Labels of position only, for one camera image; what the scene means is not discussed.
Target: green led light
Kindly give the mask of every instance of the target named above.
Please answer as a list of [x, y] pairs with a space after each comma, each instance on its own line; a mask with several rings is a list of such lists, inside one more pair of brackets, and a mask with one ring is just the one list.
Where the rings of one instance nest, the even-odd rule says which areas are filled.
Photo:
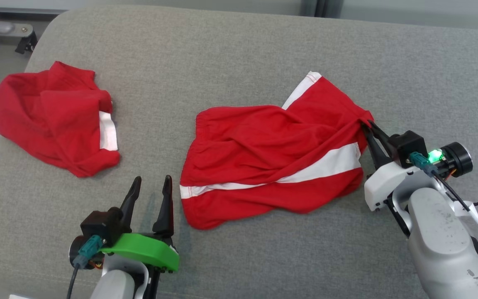
[[444, 156], [444, 153], [442, 153], [441, 149], [434, 149], [429, 153], [429, 162], [435, 163], [436, 161], [440, 161], [442, 157]]

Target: couch cushion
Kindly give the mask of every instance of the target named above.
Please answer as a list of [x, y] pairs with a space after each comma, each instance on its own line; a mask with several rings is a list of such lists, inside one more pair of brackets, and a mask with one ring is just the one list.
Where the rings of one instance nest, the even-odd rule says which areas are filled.
[[[17, 294], [64, 297], [79, 223], [121, 204], [135, 176], [143, 184], [132, 227], [150, 231], [165, 175], [178, 184], [198, 112], [281, 105], [309, 70], [389, 134], [411, 129], [429, 148], [464, 144], [475, 169], [452, 184], [478, 199], [477, 30], [100, 6], [57, 17], [27, 71], [55, 60], [97, 72], [122, 158], [80, 179], [0, 137], [0, 283]], [[361, 163], [370, 174], [368, 153]], [[161, 277], [160, 298], [426, 298], [396, 221], [370, 212], [362, 188], [310, 214], [272, 211], [209, 231], [187, 225], [178, 189], [174, 202], [180, 271]], [[99, 276], [81, 271], [74, 297], [88, 297]]]

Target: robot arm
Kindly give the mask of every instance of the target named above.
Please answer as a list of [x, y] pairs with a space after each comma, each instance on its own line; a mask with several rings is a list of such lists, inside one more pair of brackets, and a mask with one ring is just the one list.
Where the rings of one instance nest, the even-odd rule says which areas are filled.
[[[154, 299], [160, 274], [178, 271], [180, 258], [171, 239], [174, 234], [171, 177], [165, 177], [163, 202], [152, 233], [132, 233], [130, 228], [140, 187], [141, 177], [138, 176], [120, 208], [92, 212], [81, 223], [83, 235], [76, 237], [71, 244], [69, 256], [72, 266], [102, 270], [102, 277], [91, 299]], [[95, 239], [102, 244], [93, 248], [93, 255], [84, 254], [86, 258], [82, 259], [82, 248], [87, 248], [87, 244]], [[72, 285], [68, 298], [71, 297]]]
[[[454, 142], [427, 155], [423, 138], [412, 131], [388, 137], [372, 122], [363, 130], [376, 167], [364, 184], [366, 203], [372, 211], [387, 206], [393, 214], [427, 295], [478, 299], [478, 241], [461, 221], [478, 222], [478, 214], [473, 203], [463, 202], [467, 211], [452, 200], [442, 183], [472, 170], [469, 152]], [[413, 153], [429, 157], [432, 176], [412, 164]]]

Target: clothing pile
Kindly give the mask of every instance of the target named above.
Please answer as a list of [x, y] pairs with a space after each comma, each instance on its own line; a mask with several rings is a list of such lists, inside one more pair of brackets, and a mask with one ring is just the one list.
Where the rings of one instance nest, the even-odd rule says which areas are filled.
[[180, 178], [188, 223], [211, 229], [274, 208], [307, 213], [354, 191], [373, 120], [310, 72], [283, 107], [215, 107], [196, 119]]
[[112, 99], [94, 77], [61, 62], [7, 76], [0, 84], [0, 134], [81, 178], [117, 165]]

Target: white stripe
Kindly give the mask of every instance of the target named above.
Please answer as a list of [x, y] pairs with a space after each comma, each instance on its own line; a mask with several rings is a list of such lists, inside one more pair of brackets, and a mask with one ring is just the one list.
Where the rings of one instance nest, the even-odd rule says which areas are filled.
[[298, 100], [298, 98], [300, 98], [305, 93], [305, 91], [307, 91], [309, 87], [313, 86], [313, 84], [315, 84], [321, 77], [322, 75], [317, 72], [307, 73], [307, 76], [305, 76], [302, 82], [298, 84], [298, 86], [294, 89], [293, 93], [290, 94], [290, 96], [285, 101], [285, 104], [283, 104], [281, 108], [287, 110], [287, 108], [289, 108], [289, 106], [294, 103], [295, 100]]
[[[324, 157], [321, 157], [315, 163], [306, 168], [277, 180], [277, 183], [287, 184], [293, 182], [303, 182], [327, 176], [334, 176], [352, 169], [361, 167], [359, 163], [361, 152], [357, 143], [347, 144], [341, 148], [328, 151]], [[251, 189], [267, 184], [245, 185], [235, 182], [227, 182], [224, 184], [212, 184], [207, 186], [182, 186], [180, 185], [180, 197], [189, 199], [212, 190], [240, 190]]]
[[117, 151], [117, 134], [110, 113], [99, 111], [100, 148]]
[[321, 157], [315, 163], [295, 174], [281, 178], [277, 182], [302, 182], [341, 174], [361, 167], [359, 163], [360, 157], [361, 152], [357, 143], [346, 144], [341, 148], [328, 151], [324, 157]]

